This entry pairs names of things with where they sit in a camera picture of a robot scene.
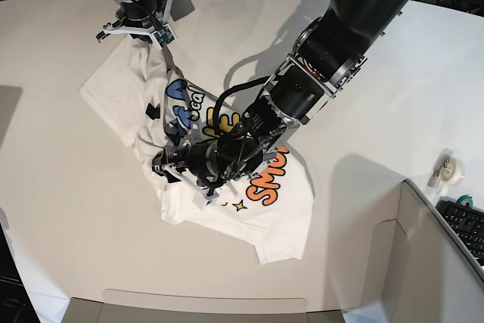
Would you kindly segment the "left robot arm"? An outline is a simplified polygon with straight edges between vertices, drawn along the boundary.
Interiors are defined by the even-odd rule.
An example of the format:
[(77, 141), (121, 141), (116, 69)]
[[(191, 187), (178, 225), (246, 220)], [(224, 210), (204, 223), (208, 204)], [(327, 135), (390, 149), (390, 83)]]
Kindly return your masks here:
[(256, 179), (295, 131), (360, 70), (365, 52), (408, 1), (330, 0), (271, 75), (230, 88), (230, 93), (259, 88), (231, 130), (220, 126), (224, 98), (219, 97), (212, 114), (215, 138), (183, 138), (164, 147), (153, 158), (152, 170), (168, 182), (186, 183), (207, 200), (231, 181)]

